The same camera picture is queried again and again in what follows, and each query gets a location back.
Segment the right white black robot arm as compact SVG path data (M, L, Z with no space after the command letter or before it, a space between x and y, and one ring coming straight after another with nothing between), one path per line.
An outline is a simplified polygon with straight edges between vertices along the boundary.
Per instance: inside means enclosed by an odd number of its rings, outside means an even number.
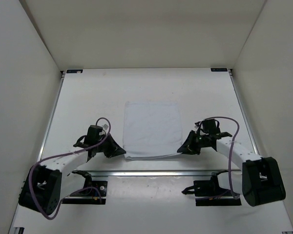
M242 195L252 207L286 198L278 163L273 157L249 151L228 132L199 135L190 131L177 152L198 155L203 148L212 148L226 156L229 167L212 173L205 185L195 182L185 188L183 194L194 194L197 200L219 199L225 195L238 199Z

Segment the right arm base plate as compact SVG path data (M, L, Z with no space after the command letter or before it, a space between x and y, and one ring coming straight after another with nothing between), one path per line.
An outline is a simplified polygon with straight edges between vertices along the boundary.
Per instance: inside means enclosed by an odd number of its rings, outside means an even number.
M227 170L213 172L209 180L195 180L192 186L186 187L181 193L195 195L197 207L241 206L241 199L234 199L230 190L219 186L217 176L227 172Z

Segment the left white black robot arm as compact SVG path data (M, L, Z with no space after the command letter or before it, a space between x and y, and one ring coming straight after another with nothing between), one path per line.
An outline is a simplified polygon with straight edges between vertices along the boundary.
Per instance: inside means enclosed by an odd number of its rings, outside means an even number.
M100 189L92 184L91 174L78 167L88 163L97 153L112 158L124 155L126 151L110 134L98 139L81 136L74 147L76 151L44 158L31 167L19 195L19 205L53 220L68 196L94 196L102 200Z

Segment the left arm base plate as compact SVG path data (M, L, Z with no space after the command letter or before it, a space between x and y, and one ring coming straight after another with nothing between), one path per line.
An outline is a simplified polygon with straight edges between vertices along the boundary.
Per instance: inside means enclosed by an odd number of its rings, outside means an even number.
M73 189L73 194L63 199L63 204L74 205L105 205L107 195L106 180L95 180L87 171L74 170L71 173L81 179L82 188Z

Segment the white skirt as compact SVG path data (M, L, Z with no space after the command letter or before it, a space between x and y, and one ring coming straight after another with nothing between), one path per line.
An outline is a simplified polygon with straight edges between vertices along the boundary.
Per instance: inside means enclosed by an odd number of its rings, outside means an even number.
M183 143L178 103L141 101L125 104L123 148L127 160L176 156Z

